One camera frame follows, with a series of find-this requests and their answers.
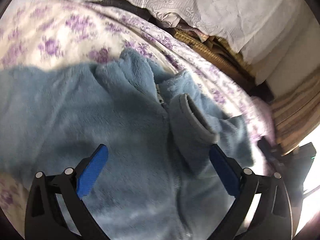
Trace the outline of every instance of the grey cuff trim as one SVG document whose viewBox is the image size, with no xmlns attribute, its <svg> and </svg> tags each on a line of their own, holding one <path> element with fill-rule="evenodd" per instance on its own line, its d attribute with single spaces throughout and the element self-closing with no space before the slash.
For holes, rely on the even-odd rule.
<svg viewBox="0 0 320 240">
<path fill-rule="evenodd" d="M 220 139 L 219 134 L 211 129 L 192 98 L 188 94 L 180 95 L 179 103 L 182 113 L 193 129 L 196 130 L 196 133 L 199 134 L 199 137 L 206 142 L 217 143 Z"/>
</svg>

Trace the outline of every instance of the gold patterned fabric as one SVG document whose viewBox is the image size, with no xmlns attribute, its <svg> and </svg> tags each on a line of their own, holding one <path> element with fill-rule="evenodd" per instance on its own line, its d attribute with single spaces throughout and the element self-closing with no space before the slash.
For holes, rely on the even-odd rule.
<svg viewBox="0 0 320 240">
<path fill-rule="evenodd" d="M 212 44 L 211 47 L 206 46 L 189 34 L 173 28 L 171 34 L 179 41 L 187 44 L 195 52 L 204 59 L 214 64 L 223 73 L 233 79 L 244 91 L 248 92 L 255 86 L 254 78 L 244 71 L 237 61 L 219 44 Z"/>
<path fill-rule="evenodd" d="M 229 43 L 227 42 L 226 39 L 217 37 L 217 36 L 211 36 L 205 42 L 207 46 L 212 46 L 211 44 L 217 44 L 217 43 L 220 46 L 222 46 L 234 58 L 234 60 L 236 60 L 236 62 L 239 64 L 241 68 L 243 68 L 243 70 L 245 70 L 250 76 L 255 77 L 256 73 L 252 65 L 244 61 L 241 52 L 239 53 L 234 52 L 229 46 Z"/>
<path fill-rule="evenodd" d="M 286 154 L 320 123 L 320 68 L 271 104 L 276 141 Z"/>
</svg>

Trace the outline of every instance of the floral fabric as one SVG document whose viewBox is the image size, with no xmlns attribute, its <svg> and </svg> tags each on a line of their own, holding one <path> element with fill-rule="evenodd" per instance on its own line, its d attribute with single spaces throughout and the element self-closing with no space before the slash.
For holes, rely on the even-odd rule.
<svg viewBox="0 0 320 240">
<path fill-rule="evenodd" d="M 0 26 L 0 69 L 20 64 L 49 71 L 80 62 L 106 63 L 118 58 L 125 47 L 136 49 L 167 71 L 189 70 L 224 112 L 244 115 L 252 143 L 267 134 L 265 120 L 250 97 L 228 76 L 165 31 L 114 7 L 58 0 L 20 8 Z M 23 206 L 0 201 L 7 215 L 19 205 Z"/>
<path fill-rule="evenodd" d="M 0 172 L 0 207 L 19 234 L 24 237 L 28 191 L 10 175 Z"/>
</svg>

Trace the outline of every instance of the lavender flower print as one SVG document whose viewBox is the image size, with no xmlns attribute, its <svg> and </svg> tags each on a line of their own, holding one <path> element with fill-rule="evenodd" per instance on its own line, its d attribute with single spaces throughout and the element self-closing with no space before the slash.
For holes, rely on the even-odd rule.
<svg viewBox="0 0 320 240">
<path fill-rule="evenodd" d="M 38 45 L 41 55 L 46 54 L 49 57 L 55 56 L 57 58 L 64 55 L 63 51 L 60 50 L 59 41 L 53 38 L 47 39 L 46 36 L 43 36 L 42 40 L 44 43 Z"/>
<path fill-rule="evenodd" d="M 124 42 L 124 47 L 125 48 L 134 48 L 135 47 L 135 45 L 136 45 L 136 43 L 134 42 L 134 41 L 125 41 Z"/>
<path fill-rule="evenodd" d="M 122 15 L 120 21 L 129 25 L 139 25 L 141 23 L 140 18 L 137 18 L 137 17 L 129 18 L 125 15 Z"/>
<path fill-rule="evenodd" d="M 230 86 L 229 86 L 229 84 L 227 82 L 223 81 L 222 85 L 228 90 L 229 94 L 231 94 L 231 95 L 235 94 L 234 90 L 230 88 Z"/>
<path fill-rule="evenodd" d="M 147 33 L 142 33 L 141 34 L 143 37 L 145 37 L 148 41 L 151 41 L 152 43 L 156 43 L 156 39 L 152 36 L 150 36 L 149 34 Z"/>
<path fill-rule="evenodd" d="M 226 103 L 224 96 L 219 90 L 210 89 L 210 94 L 212 94 L 213 101 L 215 101 L 215 103 L 218 105 L 224 105 Z"/>
<path fill-rule="evenodd" d="M 95 9 L 96 8 L 96 6 L 93 3 L 89 3 L 89 2 L 83 3 L 82 5 L 83 5 L 83 7 L 87 8 L 87 9 Z"/>
<path fill-rule="evenodd" d="M 3 189 L 0 193 L 0 199 L 2 202 L 5 202 L 6 204 L 8 205 L 11 205 L 13 204 L 13 198 L 12 198 L 12 194 L 6 190 L 6 189 Z"/>
<path fill-rule="evenodd" d="M 73 33 L 79 34 L 78 41 L 86 40 L 91 37 L 96 37 L 95 32 L 87 32 L 87 29 L 94 28 L 95 24 L 90 21 L 89 16 L 80 16 L 71 14 L 66 20 L 66 26 L 70 27 Z"/>
<path fill-rule="evenodd" d="M 243 102 L 240 102 L 239 109 L 243 115 L 248 116 L 248 109 Z"/>
<path fill-rule="evenodd" d="M 200 70 L 200 69 L 198 69 L 198 68 L 196 68 L 196 69 L 194 70 L 194 72 L 195 72 L 198 76 L 200 76 L 200 77 L 203 77 L 203 76 L 204 76 L 202 70 Z"/>
<path fill-rule="evenodd" d="M 101 48 L 100 50 L 92 48 L 92 50 L 90 50 L 87 54 L 87 57 L 98 63 L 107 63 L 109 61 L 109 50 L 110 48 L 106 49 L 105 47 Z"/>
<path fill-rule="evenodd" d="M 144 57 L 153 58 L 153 54 L 148 52 L 149 44 L 147 43 L 135 43 L 134 41 L 125 41 L 124 47 L 128 48 L 131 47 L 135 49 L 137 52 L 139 52 Z"/>
<path fill-rule="evenodd" d="M 144 23 L 141 23 L 140 29 L 145 32 L 145 31 L 149 30 L 150 28 L 145 26 Z"/>
<path fill-rule="evenodd" d="M 21 33 L 18 30 L 18 28 L 13 29 L 12 32 L 8 34 L 8 41 L 11 41 L 11 40 L 14 40 L 16 38 L 19 38 L 20 34 Z"/>
<path fill-rule="evenodd" d="M 165 58 L 167 59 L 167 61 L 169 61 L 169 63 L 175 67 L 176 70 L 181 71 L 184 69 L 184 67 L 182 65 L 179 64 L 178 60 L 174 59 L 172 56 L 170 56 L 169 54 L 166 54 L 164 51 L 162 51 L 162 54 L 165 56 Z"/>
<path fill-rule="evenodd" d="M 39 8 L 36 8 L 32 14 L 30 14 L 30 18 L 42 18 L 46 15 L 46 13 L 48 11 L 51 10 L 51 7 L 49 6 L 45 6 L 45 7 L 39 7 Z"/>
<path fill-rule="evenodd" d="M 100 18 L 101 20 L 104 20 L 104 19 L 106 19 L 106 18 L 107 18 L 107 16 L 106 16 L 106 15 L 104 15 L 104 14 L 99 13 L 99 18 Z"/>
<path fill-rule="evenodd" d="M 0 62 L 4 65 L 4 67 L 15 65 L 17 63 L 18 57 L 23 55 L 26 51 L 27 49 L 21 42 L 14 43 L 9 47 Z"/>
<path fill-rule="evenodd" d="M 162 39 L 159 39 L 159 42 L 164 45 L 167 49 L 172 50 L 172 43 L 171 40 L 168 37 L 164 37 Z"/>
<path fill-rule="evenodd" d="M 26 8 L 18 9 L 16 15 L 13 17 L 13 21 L 16 22 L 20 19 L 21 15 L 26 11 Z"/>
<path fill-rule="evenodd" d="M 108 23 L 106 22 L 106 27 L 104 28 L 106 31 L 111 32 L 112 34 L 116 34 L 116 33 L 128 33 L 128 31 L 124 31 L 123 29 L 117 27 L 115 24 L 113 23 Z"/>
<path fill-rule="evenodd" d="M 118 14 L 118 15 L 123 14 L 123 10 L 121 10 L 117 7 L 111 7 L 110 11 L 112 11 L 113 13 Z"/>
<path fill-rule="evenodd" d="M 216 66 L 214 66 L 214 65 L 211 65 L 209 67 L 209 72 L 211 72 L 212 74 L 220 77 L 220 70 L 218 70 L 218 68 Z"/>
<path fill-rule="evenodd" d="M 62 9 L 64 9 L 64 10 L 74 10 L 76 7 L 75 6 L 73 6 L 73 5 L 70 5 L 70 4 L 65 4 L 63 7 L 62 7 Z"/>
<path fill-rule="evenodd" d="M 42 23 L 37 30 L 46 31 L 47 29 L 52 27 L 53 23 L 54 23 L 54 18 L 52 18 L 51 20 L 45 23 Z"/>
</svg>

